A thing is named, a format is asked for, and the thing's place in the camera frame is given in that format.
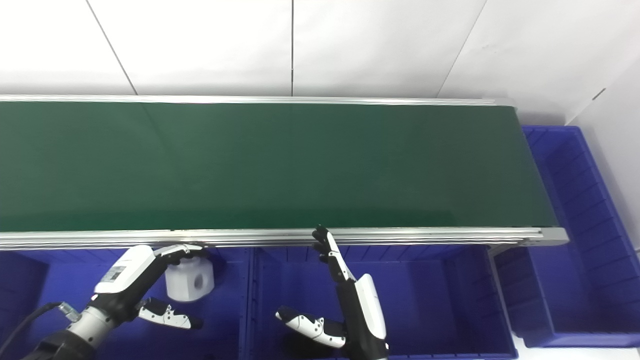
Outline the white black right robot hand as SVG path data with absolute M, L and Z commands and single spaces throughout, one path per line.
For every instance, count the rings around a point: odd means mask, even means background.
M 322 346 L 340 349 L 350 360 L 388 360 L 386 319 L 369 273 L 356 278 L 345 262 L 333 234 L 321 225 L 311 233 L 318 259 L 327 264 L 343 315 L 338 322 L 280 306 L 279 321 Z

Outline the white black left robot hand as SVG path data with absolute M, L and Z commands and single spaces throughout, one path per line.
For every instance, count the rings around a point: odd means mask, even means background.
M 184 330 L 200 330 L 204 322 L 189 316 L 166 301 L 144 298 L 170 265 L 199 259 L 205 250 L 194 244 L 174 244 L 153 250 L 146 244 L 129 248 L 94 287 L 88 306 L 105 315 L 105 322 L 114 328 L 142 317 L 153 322 Z

